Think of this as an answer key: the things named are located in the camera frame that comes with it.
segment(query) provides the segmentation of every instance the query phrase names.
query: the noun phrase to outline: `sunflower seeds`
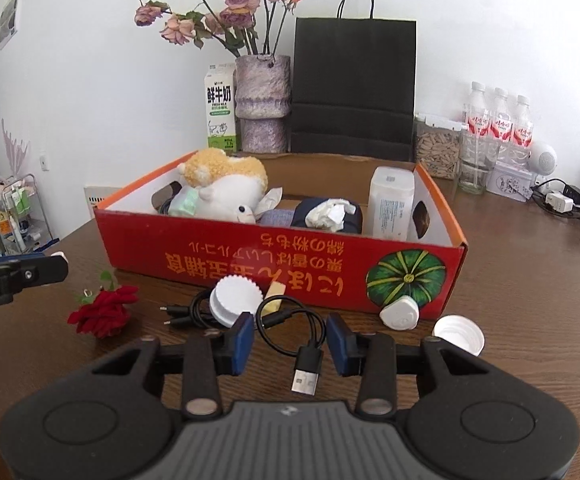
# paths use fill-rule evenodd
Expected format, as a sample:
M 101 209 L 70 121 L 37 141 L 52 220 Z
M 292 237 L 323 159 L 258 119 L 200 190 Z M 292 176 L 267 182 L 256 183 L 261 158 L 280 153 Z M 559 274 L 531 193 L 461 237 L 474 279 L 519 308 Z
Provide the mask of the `sunflower seeds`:
M 459 143 L 459 132 L 418 123 L 417 162 L 425 166 L 431 176 L 452 179 L 458 160 Z

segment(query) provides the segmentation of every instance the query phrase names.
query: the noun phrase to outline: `pumpkin illustration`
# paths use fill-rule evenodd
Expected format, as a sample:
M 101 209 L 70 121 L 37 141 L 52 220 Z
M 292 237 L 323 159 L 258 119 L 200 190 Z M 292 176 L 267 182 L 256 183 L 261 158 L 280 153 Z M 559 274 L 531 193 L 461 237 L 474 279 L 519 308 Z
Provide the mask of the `pumpkin illustration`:
M 372 303 L 384 307 L 401 296 L 410 296 L 419 308 L 441 292 L 446 271 L 443 262 L 420 249 L 387 254 L 365 277 Z

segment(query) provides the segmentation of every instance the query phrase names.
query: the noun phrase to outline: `plush toy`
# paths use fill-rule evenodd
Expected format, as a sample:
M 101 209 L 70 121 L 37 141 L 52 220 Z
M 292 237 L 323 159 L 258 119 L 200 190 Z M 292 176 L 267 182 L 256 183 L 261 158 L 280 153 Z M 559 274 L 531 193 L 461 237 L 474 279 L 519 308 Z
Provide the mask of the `plush toy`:
M 218 148 L 199 150 L 177 169 L 192 187 L 207 187 L 227 175 L 240 174 L 259 184 L 261 196 L 267 189 L 267 174 L 260 160 L 253 156 L 227 156 Z
M 194 189 L 184 187 L 172 200 L 167 214 L 254 224 L 254 209 L 261 201 L 259 182 L 241 174 L 227 175 Z

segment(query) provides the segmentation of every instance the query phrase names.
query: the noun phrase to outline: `blue gripper pad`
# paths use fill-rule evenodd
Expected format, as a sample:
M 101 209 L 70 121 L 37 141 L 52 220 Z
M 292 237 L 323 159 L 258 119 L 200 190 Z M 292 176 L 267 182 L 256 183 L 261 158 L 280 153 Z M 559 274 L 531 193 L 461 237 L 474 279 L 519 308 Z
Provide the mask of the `blue gripper pad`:
M 327 316 L 326 333 L 327 347 L 332 355 L 337 374 L 340 376 L 351 375 L 346 339 L 350 336 L 354 337 L 353 332 L 338 314 L 332 314 Z
M 241 375 L 246 368 L 247 358 L 254 344 L 254 317 L 252 314 L 243 312 L 229 332 L 233 341 L 232 374 Z

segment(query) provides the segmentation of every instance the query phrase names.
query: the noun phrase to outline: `power adapter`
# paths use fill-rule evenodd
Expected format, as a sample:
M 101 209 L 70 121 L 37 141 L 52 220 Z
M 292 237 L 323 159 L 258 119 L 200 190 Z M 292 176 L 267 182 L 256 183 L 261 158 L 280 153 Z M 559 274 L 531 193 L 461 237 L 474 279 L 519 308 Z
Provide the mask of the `power adapter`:
M 553 191 L 545 196 L 545 203 L 558 213 L 567 213 L 572 211 L 574 200 L 564 196 L 562 193 Z
M 568 198 L 571 198 L 576 205 L 580 205 L 580 189 L 576 186 L 570 186 L 566 184 L 563 188 L 563 195 Z

